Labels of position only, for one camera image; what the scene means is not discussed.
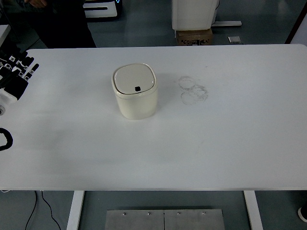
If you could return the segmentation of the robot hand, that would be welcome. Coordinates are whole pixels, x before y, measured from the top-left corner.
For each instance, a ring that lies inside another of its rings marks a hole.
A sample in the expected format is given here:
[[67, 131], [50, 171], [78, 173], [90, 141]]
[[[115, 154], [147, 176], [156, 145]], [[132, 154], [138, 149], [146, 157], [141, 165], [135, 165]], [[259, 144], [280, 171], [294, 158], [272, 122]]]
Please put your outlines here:
[[39, 68], [36, 63], [29, 69], [35, 58], [28, 52], [15, 53], [8, 60], [0, 62], [0, 114], [4, 114], [9, 105], [18, 101], [25, 92], [28, 81]]

